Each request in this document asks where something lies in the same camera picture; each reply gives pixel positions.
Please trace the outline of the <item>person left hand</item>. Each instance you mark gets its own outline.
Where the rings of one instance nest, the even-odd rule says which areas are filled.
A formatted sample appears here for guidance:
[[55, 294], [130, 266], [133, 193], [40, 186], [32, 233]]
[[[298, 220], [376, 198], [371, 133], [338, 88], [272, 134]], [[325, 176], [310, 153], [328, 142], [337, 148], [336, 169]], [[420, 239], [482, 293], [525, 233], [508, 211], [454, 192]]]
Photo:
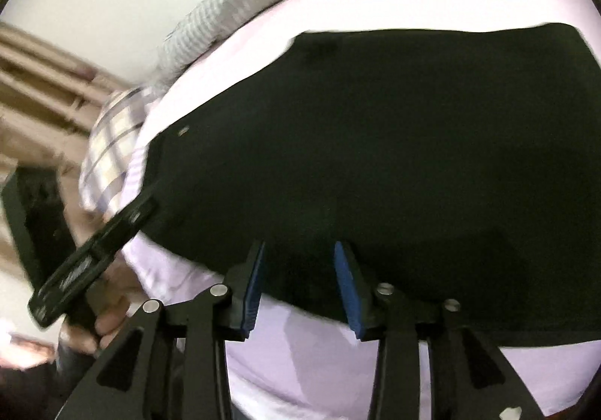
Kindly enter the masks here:
[[148, 299], [133, 269], [118, 253], [86, 298], [95, 314], [94, 325], [84, 328], [63, 321], [58, 344], [74, 352], [95, 355], [106, 349], [128, 320], [129, 311]]

